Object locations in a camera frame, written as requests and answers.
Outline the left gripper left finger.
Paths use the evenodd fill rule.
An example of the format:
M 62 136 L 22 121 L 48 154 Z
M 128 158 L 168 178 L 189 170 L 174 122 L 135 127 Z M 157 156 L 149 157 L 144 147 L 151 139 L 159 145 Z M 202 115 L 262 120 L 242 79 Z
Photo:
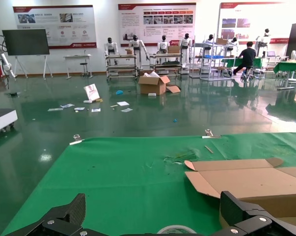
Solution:
M 79 193 L 69 204 L 52 207 L 38 221 L 9 233 L 10 236 L 95 236 L 82 227 L 86 216 L 86 199 Z

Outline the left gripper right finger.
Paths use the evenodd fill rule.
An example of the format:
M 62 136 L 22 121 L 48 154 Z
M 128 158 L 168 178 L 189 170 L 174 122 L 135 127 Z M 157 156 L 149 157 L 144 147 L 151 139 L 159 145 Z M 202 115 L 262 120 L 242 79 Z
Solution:
M 220 194 L 220 216 L 228 227 L 216 236 L 296 236 L 296 226 L 272 216 L 258 204 L 246 203 L 228 191 Z

